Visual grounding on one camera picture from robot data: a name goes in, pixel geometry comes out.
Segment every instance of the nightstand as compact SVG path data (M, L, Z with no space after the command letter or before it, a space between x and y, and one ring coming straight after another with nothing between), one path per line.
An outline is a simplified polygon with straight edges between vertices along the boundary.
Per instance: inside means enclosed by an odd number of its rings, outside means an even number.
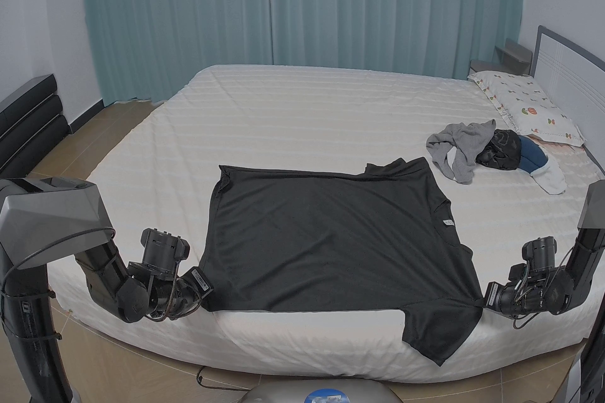
M473 59L468 69L468 75L480 71L499 71L517 75L529 74L532 59L530 50L507 38L504 48L496 47L495 51L500 63Z

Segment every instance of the black cloth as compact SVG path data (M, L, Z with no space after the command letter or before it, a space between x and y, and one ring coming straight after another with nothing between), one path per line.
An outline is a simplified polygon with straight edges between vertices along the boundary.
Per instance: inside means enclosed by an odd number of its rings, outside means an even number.
M510 129L496 129L487 146L478 154L477 163L497 170L516 170L521 162L521 140Z
M401 309L403 340L440 366L473 331L473 253L425 158L357 175L220 168L208 310Z

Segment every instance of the floral print pillow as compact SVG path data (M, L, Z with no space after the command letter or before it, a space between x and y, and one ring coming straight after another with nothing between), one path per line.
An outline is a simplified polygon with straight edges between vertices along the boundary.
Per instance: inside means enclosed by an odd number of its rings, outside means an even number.
M584 137L533 77L481 71L468 76L498 110L513 131L542 141L582 146Z

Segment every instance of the floor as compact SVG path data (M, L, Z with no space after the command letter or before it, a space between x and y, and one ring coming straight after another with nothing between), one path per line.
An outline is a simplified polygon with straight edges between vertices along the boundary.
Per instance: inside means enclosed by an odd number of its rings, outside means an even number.
M31 173L86 179L103 157L154 109L148 102L111 105L65 138ZM108 337L80 323L53 301L59 349L70 383L83 403L235 403L243 392L211 390L196 383L198 367L171 360ZM581 345L461 381L435 384L387 383L404 402L546 403L552 399ZM288 379L206 368L204 384L249 389L259 383ZM4 333L0 335L2 403L27 403Z

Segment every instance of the gray cloth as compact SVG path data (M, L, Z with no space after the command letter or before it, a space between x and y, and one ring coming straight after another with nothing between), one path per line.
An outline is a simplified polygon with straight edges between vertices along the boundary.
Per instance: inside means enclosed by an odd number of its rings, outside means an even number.
M483 151L494 136L495 120L448 124L445 129L427 139L427 150L441 172L458 183L468 183L473 179L473 168L477 155ZM448 164L448 151L456 147L456 157L452 166Z

